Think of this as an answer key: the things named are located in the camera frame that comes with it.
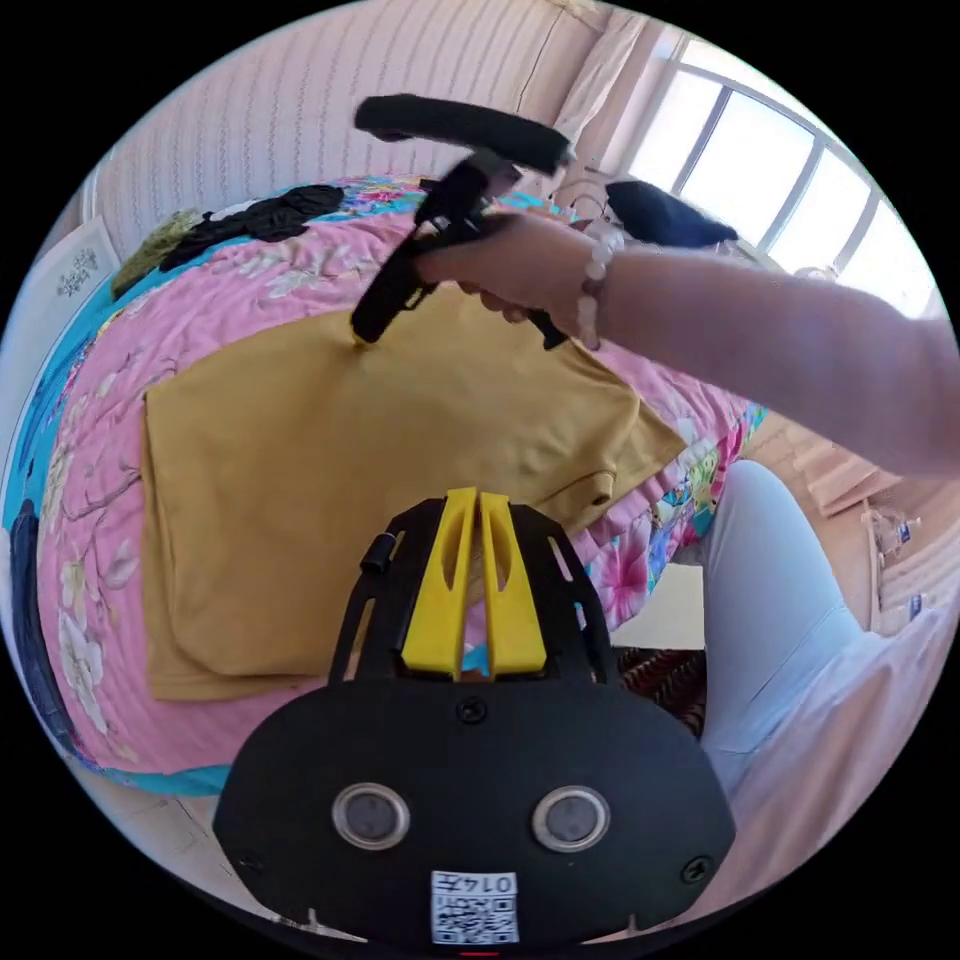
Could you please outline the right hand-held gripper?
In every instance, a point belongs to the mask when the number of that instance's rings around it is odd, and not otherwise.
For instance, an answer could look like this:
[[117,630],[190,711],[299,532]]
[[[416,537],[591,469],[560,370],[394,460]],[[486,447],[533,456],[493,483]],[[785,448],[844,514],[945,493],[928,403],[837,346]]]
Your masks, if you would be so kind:
[[427,190],[413,228],[380,268],[350,318],[355,343],[379,342],[393,320],[416,309],[437,288],[423,279],[418,258],[442,249],[477,242],[505,231],[515,216],[495,213],[493,204],[513,190],[525,160],[497,153],[470,153]]

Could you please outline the person's right hand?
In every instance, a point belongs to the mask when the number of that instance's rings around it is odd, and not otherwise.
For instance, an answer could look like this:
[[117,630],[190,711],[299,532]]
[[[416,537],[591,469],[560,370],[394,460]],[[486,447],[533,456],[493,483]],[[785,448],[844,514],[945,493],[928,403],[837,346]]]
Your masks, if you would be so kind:
[[480,240],[418,255],[413,268],[425,283],[458,285],[510,323],[543,311],[561,333],[574,337],[594,250],[593,239],[570,225],[518,214]]

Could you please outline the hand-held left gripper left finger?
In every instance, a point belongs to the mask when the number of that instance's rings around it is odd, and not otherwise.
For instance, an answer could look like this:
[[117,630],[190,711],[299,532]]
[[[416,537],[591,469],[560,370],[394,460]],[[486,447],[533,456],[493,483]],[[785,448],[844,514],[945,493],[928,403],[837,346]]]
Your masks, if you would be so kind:
[[410,672],[462,668],[476,508],[474,488],[446,495],[402,648]]

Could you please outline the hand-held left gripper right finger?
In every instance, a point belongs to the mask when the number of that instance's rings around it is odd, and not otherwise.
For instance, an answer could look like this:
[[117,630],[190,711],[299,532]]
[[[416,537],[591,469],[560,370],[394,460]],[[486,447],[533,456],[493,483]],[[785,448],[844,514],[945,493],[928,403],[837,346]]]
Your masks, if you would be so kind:
[[511,504],[482,492],[479,510],[489,672],[539,674],[547,651]]

